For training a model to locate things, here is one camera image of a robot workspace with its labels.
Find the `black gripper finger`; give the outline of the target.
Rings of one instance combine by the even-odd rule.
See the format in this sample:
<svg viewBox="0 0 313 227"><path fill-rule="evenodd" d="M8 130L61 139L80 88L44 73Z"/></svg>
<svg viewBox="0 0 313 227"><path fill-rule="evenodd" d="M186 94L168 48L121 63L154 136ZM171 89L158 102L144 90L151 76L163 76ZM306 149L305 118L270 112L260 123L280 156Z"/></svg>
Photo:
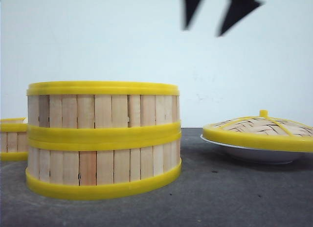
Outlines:
<svg viewBox="0 0 313 227"><path fill-rule="evenodd" d="M257 0L230 0L223 23L219 28L218 36L222 36L233 25L262 5L263 3Z"/></svg>
<svg viewBox="0 0 313 227"><path fill-rule="evenodd" d="M183 1L183 30L190 28L191 22L196 14L201 0L182 0Z"/></svg>

